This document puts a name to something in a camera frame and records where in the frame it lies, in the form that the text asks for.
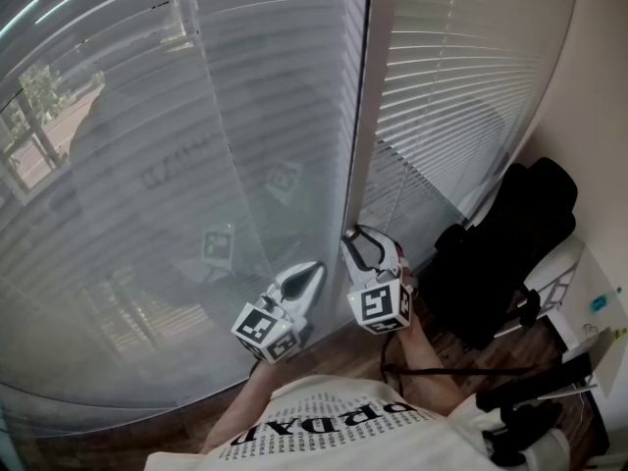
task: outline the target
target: white t-shirt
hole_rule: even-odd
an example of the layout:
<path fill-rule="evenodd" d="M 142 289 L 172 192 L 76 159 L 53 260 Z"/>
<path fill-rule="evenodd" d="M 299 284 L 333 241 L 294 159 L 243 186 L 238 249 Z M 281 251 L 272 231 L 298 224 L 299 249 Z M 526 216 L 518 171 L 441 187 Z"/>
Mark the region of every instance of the white t-shirt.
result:
<path fill-rule="evenodd" d="M 153 453 L 145 471 L 497 470 L 482 437 L 496 424 L 474 396 L 443 417 L 381 382 L 313 376 L 276 391 L 254 427 L 208 455 Z"/>

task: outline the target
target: black cable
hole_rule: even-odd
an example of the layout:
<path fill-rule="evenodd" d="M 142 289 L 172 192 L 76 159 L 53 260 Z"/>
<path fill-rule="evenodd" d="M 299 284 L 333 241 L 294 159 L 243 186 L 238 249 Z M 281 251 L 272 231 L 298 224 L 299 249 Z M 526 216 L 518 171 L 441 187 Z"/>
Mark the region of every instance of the black cable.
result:
<path fill-rule="evenodd" d="M 403 397 L 403 382 L 401 380 L 401 375 L 511 375 L 516 377 L 519 375 L 525 375 L 537 368 L 536 366 L 526 366 L 522 368 L 422 368 L 420 370 L 409 370 L 394 364 L 385 364 L 386 351 L 388 350 L 393 337 L 394 332 L 389 332 L 386 340 L 384 340 L 382 355 L 380 357 L 380 374 L 382 375 L 382 380 L 384 380 L 386 384 L 388 383 L 387 373 L 396 376 L 398 392 L 401 397 Z"/>
<path fill-rule="evenodd" d="M 253 363 L 253 366 L 251 366 L 251 369 L 250 369 L 250 371 L 248 372 L 248 378 L 249 378 L 249 379 L 251 378 L 251 375 L 253 375 L 253 372 L 255 371 L 255 369 L 257 368 L 257 366 L 259 365 L 259 362 L 260 362 L 260 361 L 261 361 L 261 360 L 260 360 L 260 359 L 258 359 L 257 361 L 255 361 L 255 363 Z"/>
<path fill-rule="evenodd" d="M 173 408 L 178 408 L 176 405 L 171 406 L 123 406 L 123 405 L 110 405 L 110 404 L 96 404 L 96 403 L 88 403 L 84 401 L 69 401 L 67 399 L 62 399 L 60 397 L 49 396 L 46 394 L 40 394 L 37 392 L 31 392 L 26 389 L 19 388 L 17 386 L 13 386 L 11 384 L 7 384 L 4 381 L 0 381 L 0 388 L 7 388 L 11 391 L 15 391 L 17 393 L 26 394 L 29 396 L 37 397 L 40 399 L 46 399 L 47 401 L 54 401 L 56 403 L 65 403 L 71 404 L 74 406 L 86 406 L 88 408 L 104 408 L 107 410 L 172 410 Z"/>
<path fill-rule="evenodd" d="M 14 99 L 16 99 L 20 94 L 22 94 L 23 90 L 24 88 L 22 87 L 18 92 L 16 92 L 15 95 L 9 101 L 7 101 L 7 104 L 4 105 L 2 108 L 0 108 L 0 113 L 4 112 L 4 109 L 7 108 Z"/>

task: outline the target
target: window blind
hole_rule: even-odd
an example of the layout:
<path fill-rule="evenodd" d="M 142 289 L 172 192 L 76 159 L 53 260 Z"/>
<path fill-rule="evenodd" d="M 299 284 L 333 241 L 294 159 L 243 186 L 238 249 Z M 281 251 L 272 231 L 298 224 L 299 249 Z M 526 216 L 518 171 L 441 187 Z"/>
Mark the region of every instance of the window blind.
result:
<path fill-rule="evenodd" d="M 549 82 L 574 0 L 396 0 L 360 220 L 419 267 L 508 161 Z"/>
<path fill-rule="evenodd" d="M 0 1 L 10 429 L 241 381 L 242 305 L 294 263 L 335 271 L 365 0 Z"/>

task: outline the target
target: wooden floor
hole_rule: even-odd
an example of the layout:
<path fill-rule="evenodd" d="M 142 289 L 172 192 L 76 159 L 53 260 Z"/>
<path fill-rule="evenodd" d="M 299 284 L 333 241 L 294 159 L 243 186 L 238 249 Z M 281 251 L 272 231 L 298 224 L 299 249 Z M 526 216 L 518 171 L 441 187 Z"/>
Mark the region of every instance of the wooden floor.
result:
<path fill-rule="evenodd" d="M 496 339 L 483 351 L 464 350 L 461 342 L 440 328 L 419 304 L 421 323 L 446 367 L 514 367 L 540 364 L 558 357 L 562 344 L 545 319 L 529 330 L 518 330 Z M 292 360 L 297 375 L 334 374 L 378 379 L 383 338 L 351 324 L 315 344 Z M 389 359 L 402 364 L 400 347 L 391 344 Z M 504 377 L 459 377 L 466 394 L 506 382 Z M 207 432 L 239 392 L 233 388 L 150 420 L 80 437 L 15 441 L 21 457 L 32 470 L 143 469 L 154 451 L 197 452 Z M 579 470 L 589 457 L 605 451 L 607 438 L 599 417 L 586 396 L 561 399 L 559 421 L 571 445 L 571 469 Z"/>

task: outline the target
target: white wall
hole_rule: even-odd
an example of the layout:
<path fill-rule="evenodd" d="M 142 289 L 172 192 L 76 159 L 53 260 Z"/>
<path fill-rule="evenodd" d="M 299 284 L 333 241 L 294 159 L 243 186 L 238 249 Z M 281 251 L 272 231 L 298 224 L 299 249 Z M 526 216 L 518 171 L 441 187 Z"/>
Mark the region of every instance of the white wall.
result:
<path fill-rule="evenodd" d="M 576 235 L 611 284 L 624 287 L 628 308 L 628 0 L 576 0 L 539 125 L 519 160 L 544 155 L 578 184 Z M 627 357 L 599 406 L 618 437 L 628 426 Z"/>

